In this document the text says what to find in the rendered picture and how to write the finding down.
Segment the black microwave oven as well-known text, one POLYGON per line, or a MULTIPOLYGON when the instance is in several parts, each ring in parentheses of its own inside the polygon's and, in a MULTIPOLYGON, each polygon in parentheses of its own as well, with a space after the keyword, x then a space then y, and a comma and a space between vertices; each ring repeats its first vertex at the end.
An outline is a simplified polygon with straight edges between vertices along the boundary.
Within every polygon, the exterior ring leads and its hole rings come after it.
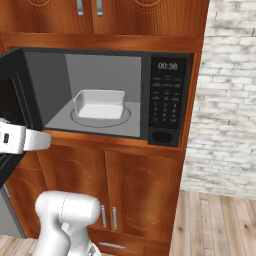
POLYGON ((146 140, 176 147, 185 114, 190 56, 186 53, 26 48, 40 118, 46 129, 146 140), (120 118, 82 118, 89 102, 120 118))

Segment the black microwave door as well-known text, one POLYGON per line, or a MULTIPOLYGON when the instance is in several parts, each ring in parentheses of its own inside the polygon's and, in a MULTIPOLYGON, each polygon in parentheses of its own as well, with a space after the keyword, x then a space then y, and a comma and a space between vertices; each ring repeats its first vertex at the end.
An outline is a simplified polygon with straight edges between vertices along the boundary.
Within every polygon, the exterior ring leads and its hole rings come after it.
POLYGON ((0 118, 32 130, 43 129, 23 48, 0 54, 0 118))

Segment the wooden drawer front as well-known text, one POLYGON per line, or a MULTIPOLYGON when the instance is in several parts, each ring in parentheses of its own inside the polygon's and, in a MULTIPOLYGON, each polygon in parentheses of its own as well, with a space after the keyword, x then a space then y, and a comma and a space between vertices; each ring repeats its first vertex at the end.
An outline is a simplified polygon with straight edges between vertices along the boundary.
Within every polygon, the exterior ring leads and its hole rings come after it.
POLYGON ((116 256, 169 256, 170 244, 168 242, 160 242, 93 228, 89 228, 88 233, 99 250, 105 254, 116 256), (126 247, 126 250, 100 246, 98 242, 122 245, 126 247))

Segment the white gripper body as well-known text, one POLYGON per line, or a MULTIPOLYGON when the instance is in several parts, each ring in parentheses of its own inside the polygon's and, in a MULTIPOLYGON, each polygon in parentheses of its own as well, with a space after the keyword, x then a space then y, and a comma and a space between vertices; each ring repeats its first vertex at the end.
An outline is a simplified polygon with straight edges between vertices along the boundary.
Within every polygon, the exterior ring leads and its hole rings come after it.
POLYGON ((51 136, 48 133, 27 129, 25 132, 24 151, 46 150, 51 145, 51 136))

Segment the clear rectangular container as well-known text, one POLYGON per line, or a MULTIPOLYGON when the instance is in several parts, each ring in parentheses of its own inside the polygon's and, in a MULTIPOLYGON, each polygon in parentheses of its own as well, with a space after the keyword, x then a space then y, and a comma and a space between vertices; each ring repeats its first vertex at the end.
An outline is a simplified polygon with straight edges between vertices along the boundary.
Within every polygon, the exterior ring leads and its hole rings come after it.
POLYGON ((81 90, 74 98, 77 117, 120 119, 124 110, 125 92, 120 90, 81 90))

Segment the grey appliance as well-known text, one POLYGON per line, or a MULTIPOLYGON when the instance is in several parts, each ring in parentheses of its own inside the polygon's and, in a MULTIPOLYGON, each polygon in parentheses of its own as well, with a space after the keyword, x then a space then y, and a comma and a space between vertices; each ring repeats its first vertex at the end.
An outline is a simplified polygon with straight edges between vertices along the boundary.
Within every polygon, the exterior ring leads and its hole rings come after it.
POLYGON ((25 238, 24 231, 10 202, 6 186, 0 189, 0 234, 25 238))

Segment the wooden cabinet frame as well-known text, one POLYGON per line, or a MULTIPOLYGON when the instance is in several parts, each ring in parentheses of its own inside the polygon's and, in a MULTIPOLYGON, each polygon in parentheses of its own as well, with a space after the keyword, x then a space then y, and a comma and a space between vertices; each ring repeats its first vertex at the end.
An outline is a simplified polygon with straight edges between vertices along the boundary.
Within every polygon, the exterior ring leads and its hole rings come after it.
POLYGON ((185 114, 182 118, 181 133, 176 147, 154 145, 148 143, 146 140, 134 138, 51 130, 46 129, 44 126, 40 131, 48 133, 51 136, 51 146, 59 145, 100 150, 104 155, 106 151, 109 151, 123 154, 180 159, 182 161, 183 169, 195 98, 196 82, 203 48, 203 39, 204 35, 201 37, 172 37, 95 34, 94 25, 92 34, 2 33, 0 31, 0 54, 4 54, 17 48, 23 48, 24 50, 26 48, 93 49, 188 54, 190 56, 188 91, 185 114))

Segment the wooden cupboard door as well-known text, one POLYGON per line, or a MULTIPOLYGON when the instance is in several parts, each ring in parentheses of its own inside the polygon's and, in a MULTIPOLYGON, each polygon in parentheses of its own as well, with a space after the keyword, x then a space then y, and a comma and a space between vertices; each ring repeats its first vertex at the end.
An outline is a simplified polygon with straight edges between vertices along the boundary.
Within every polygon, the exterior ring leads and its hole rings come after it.
POLYGON ((82 1, 79 17, 76 0, 0 0, 0 31, 92 34, 91 0, 82 1))
POLYGON ((210 0, 91 0, 95 34, 201 37, 210 0))
POLYGON ((28 238, 37 239, 40 221, 35 212, 37 197, 47 190, 36 152, 28 152, 7 180, 10 201, 28 238))
POLYGON ((180 159, 105 152, 112 230, 169 242, 180 187, 180 159), (114 230, 112 207, 118 229, 114 230))
POLYGON ((105 155, 100 150, 52 145, 37 153, 49 190, 91 195, 105 206, 107 227, 102 215, 92 228, 110 230, 109 197, 105 155))

